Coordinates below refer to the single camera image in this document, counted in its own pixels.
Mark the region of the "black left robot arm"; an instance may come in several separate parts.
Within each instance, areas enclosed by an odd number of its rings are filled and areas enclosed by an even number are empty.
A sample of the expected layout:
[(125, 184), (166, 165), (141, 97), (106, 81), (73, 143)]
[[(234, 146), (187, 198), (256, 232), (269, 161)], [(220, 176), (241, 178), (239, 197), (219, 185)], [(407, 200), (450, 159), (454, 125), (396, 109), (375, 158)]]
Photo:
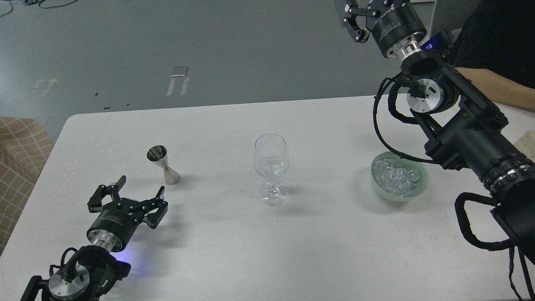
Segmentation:
[(124, 251), (140, 224), (155, 229), (168, 211), (168, 202), (164, 186), (151, 199), (121, 197), (125, 183), (126, 176), (122, 176), (96, 189), (87, 203), (90, 213), (99, 214), (86, 233), (88, 246), (67, 248), (60, 264), (48, 269), (48, 279), (31, 277), (21, 300), (40, 296), (43, 301), (97, 301), (128, 276), (131, 265), (113, 253)]

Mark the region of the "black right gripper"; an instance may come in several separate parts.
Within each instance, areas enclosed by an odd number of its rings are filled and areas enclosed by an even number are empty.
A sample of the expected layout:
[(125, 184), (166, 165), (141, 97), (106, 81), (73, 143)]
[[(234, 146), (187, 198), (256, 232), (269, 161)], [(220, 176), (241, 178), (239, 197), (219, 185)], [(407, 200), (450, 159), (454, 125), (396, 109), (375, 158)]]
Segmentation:
[[(423, 40), (427, 30), (409, 0), (371, 0), (367, 8), (360, 8), (357, 0), (346, 0), (347, 13), (342, 23), (352, 40), (365, 43), (371, 34), (385, 58), (394, 58), (393, 46), (408, 37)], [(367, 17), (366, 28), (357, 23), (358, 16)]]

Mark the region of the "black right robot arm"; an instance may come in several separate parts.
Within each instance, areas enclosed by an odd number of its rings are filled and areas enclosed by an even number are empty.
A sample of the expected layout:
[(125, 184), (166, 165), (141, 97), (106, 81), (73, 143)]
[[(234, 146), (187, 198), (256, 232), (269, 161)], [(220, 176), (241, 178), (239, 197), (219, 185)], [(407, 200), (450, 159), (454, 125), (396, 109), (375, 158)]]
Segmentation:
[[(534, 288), (527, 260), (534, 262), (534, 162), (503, 137), (506, 116), (440, 53), (420, 46), (427, 31), (408, 0), (371, 0), (364, 8), (348, 0), (343, 24), (353, 41), (373, 37), (385, 58), (398, 57), (400, 73), (382, 80), (372, 109), (374, 130), (397, 157), (440, 165), (445, 170), (471, 169), (490, 196), (461, 193), (454, 206), (464, 239), (487, 251), (507, 250), (510, 273), (518, 252), (530, 300)], [(395, 119), (419, 125), (428, 138), (428, 159), (400, 152), (383, 139), (377, 109), (385, 91), (388, 111)], [(483, 242), (471, 230), (464, 205), (487, 204), (508, 239)]]

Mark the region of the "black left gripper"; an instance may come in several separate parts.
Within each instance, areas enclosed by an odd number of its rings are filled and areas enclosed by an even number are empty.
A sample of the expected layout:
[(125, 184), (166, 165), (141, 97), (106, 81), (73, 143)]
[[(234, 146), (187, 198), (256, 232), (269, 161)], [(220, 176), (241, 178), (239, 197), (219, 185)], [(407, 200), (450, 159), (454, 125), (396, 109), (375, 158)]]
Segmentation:
[[(122, 200), (119, 191), (126, 180), (121, 176), (115, 184), (100, 185), (87, 202), (90, 213), (99, 213), (87, 231), (88, 241), (108, 252), (122, 252), (142, 222), (155, 229), (168, 212), (166, 187), (161, 186), (155, 197), (142, 202)], [(111, 202), (103, 204), (106, 196)]]

